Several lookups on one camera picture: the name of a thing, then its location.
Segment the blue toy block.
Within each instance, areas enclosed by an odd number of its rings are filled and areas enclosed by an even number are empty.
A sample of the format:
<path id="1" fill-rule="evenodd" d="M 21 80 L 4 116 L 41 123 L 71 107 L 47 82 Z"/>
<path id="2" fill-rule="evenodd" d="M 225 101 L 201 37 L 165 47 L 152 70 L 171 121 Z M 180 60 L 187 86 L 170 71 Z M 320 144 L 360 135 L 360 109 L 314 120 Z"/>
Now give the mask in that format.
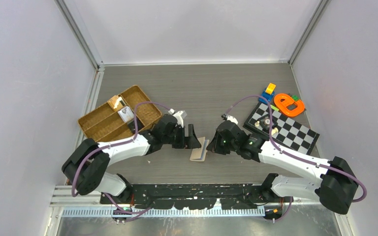
<path id="1" fill-rule="evenodd" d="M 271 94 L 267 93 L 266 91 L 263 91 L 260 95 L 261 97 L 258 99 L 259 102 L 267 104 L 266 100 L 271 104 L 272 100 L 275 96 L 275 92 L 272 92 Z"/>

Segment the woven wicker tray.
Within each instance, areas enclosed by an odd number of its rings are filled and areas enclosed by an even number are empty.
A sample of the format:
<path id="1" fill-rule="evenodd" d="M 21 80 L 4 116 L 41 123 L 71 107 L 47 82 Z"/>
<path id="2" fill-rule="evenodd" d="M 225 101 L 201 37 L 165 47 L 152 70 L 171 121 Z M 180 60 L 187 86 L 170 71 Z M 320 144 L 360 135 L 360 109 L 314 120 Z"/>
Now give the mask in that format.
<path id="1" fill-rule="evenodd" d="M 139 131 L 151 129 L 161 118 L 161 111 L 151 103 L 142 104 L 134 111 L 137 104 L 149 101 L 145 92 L 133 85 L 79 118 L 78 124 L 84 135 L 96 142 L 128 138 L 135 134 L 134 118 Z"/>

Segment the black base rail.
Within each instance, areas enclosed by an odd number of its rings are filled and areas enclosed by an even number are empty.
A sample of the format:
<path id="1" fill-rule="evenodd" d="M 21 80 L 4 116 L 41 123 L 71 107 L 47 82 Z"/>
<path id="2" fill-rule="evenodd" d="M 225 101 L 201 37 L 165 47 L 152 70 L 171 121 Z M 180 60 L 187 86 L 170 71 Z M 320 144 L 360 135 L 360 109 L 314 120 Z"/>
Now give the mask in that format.
<path id="1" fill-rule="evenodd" d="M 211 209 L 219 203 L 222 209 L 254 209 L 268 203 L 281 206 L 289 197 L 270 196 L 259 184 L 132 184 L 119 196 L 103 193 L 101 204 L 116 203 L 137 209 L 183 210 Z"/>

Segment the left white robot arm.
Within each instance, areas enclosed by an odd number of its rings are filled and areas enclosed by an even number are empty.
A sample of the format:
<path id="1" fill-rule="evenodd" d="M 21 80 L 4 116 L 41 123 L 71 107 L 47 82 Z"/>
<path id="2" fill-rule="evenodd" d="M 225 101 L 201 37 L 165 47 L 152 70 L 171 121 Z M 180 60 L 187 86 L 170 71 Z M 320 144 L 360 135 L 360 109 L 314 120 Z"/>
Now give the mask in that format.
<path id="1" fill-rule="evenodd" d="M 171 145 L 174 149 L 196 149 L 198 141 L 193 124 L 184 126 L 179 114 L 164 115 L 150 130 L 136 136 L 111 142 L 84 140 L 62 165 L 62 172 L 72 183 L 72 195 L 87 195 L 93 191 L 112 196 L 118 203 L 127 203 L 132 195 L 130 183 L 120 174 L 106 170 L 112 164 L 151 154 Z"/>

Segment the white credit card in tray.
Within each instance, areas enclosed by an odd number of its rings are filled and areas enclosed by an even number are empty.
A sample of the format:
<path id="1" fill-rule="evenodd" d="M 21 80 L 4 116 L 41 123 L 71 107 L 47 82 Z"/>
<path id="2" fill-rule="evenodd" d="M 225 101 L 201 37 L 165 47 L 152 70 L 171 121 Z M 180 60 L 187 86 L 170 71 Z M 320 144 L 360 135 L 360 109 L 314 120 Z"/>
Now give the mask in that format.
<path id="1" fill-rule="evenodd" d="M 117 111 L 124 123 L 131 122 L 134 119 L 134 112 L 129 106 L 124 106 Z"/>

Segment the beige card holder wallet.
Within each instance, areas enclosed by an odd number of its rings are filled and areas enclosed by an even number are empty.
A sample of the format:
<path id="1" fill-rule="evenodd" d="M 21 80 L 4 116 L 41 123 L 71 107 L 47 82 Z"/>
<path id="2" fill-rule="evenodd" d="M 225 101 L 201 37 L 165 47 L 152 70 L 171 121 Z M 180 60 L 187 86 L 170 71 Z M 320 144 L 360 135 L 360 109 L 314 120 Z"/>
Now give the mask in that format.
<path id="1" fill-rule="evenodd" d="M 204 162 L 208 152 L 206 147 L 209 144 L 209 139 L 200 137 L 198 141 L 201 143 L 201 147 L 192 150 L 189 160 L 193 162 Z"/>

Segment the orange plastic letter toy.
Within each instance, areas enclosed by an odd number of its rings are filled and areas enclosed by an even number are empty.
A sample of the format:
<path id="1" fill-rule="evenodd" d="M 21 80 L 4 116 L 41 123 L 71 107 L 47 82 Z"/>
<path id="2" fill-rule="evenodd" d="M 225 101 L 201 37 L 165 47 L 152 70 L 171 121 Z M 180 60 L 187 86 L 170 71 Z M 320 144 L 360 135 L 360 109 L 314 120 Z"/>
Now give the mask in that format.
<path id="1" fill-rule="evenodd" d="M 300 99 L 299 101 L 294 101 L 290 95 L 286 93 L 279 93 L 274 96 L 273 101 L 279 111 L 287 117 L 293 118 L 305 111 L 305 104 Z"/>

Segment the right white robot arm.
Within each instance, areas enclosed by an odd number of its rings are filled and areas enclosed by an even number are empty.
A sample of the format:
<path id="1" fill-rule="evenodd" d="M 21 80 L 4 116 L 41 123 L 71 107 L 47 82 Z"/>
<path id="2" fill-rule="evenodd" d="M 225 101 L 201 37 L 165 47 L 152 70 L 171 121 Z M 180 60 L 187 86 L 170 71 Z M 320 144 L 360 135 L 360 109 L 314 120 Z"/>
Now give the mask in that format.
<path id="1" fill-rule="evenodd" d="M 246 134 L 229 120 L 216 129 L 208 151 L 226 155 L 237 153 L 246 160 L 270 164 L 297 175 L 289 178 L 270 173 L 262 183 L 261 195 L 268 202 L 278 197 L 299 197 L 319 201 L 328 210 L 347 214 L 360 184 L 346 160 L 312 157 L 285 149 L 261 135 Z"/>

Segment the lime green stick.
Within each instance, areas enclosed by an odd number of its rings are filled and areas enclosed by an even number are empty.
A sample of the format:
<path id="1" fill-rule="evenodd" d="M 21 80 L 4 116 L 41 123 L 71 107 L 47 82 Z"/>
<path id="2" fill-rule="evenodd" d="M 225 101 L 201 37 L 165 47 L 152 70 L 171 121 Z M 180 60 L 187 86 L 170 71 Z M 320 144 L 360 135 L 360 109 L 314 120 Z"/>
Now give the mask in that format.
<path id="1" fill-rule="evenodd" d="M 277 108 L 277 107 L 274 106 L 274 105 L 271 105 L 271 108 L 272 108 L 274 111 L 279 111 L 279 108 Z"/>

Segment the yellow toy block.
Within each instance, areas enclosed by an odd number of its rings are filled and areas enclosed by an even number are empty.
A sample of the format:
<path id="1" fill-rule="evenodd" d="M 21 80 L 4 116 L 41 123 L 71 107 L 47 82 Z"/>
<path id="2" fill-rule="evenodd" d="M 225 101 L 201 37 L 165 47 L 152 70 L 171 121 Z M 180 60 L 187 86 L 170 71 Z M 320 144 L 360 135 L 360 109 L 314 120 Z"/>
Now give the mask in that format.
<path id="1" fill-rule="evenodd" d="M 275 88 L 276 88 L 275 84 L 269 83 L 269 85 L 267 86 L 267 88 L 265 90 L 265 93 L 269 94 L 269 95 L 272 95 L 274 93 Z"/>

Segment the gold credit card in tray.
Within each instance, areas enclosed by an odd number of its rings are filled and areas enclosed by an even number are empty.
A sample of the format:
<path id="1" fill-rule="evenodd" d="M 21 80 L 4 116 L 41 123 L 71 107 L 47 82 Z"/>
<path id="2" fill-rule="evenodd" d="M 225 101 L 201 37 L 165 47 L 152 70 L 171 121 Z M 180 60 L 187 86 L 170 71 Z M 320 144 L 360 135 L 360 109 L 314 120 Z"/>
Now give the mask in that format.
<path id="1" fill-rule="evenodd" d="M 107 101 L 108 105 L 113 111 L 119 111 L 124 106 L 126 106 L 126 103 L 124 102 L 123 98 L 119 95 L 114 95 Z"/>

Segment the black white checkerboard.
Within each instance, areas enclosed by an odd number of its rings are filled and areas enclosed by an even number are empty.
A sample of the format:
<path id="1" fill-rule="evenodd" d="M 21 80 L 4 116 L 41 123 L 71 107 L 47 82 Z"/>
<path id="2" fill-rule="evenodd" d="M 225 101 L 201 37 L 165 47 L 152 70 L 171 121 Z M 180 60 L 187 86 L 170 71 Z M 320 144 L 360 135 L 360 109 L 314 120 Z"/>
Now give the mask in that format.
<path id="1" fill-rule="evenodd" d="M 255 123 L 262 117 L 268 115 L 268 105 L 259 102 L 248 118 L 244 121 L 243 127 L 252 133 L 257 133 L 265 138 L 268 137 L 268 131 L 261 127 L 255 127 Z M 297 152 L 310 155 L 319 138 L 319 134 L 309 127 L 283 115 L 279 111 L 272 111 L 276 128 L 279 132 L 273 135 L 276 143 L 288 147 Z"/>

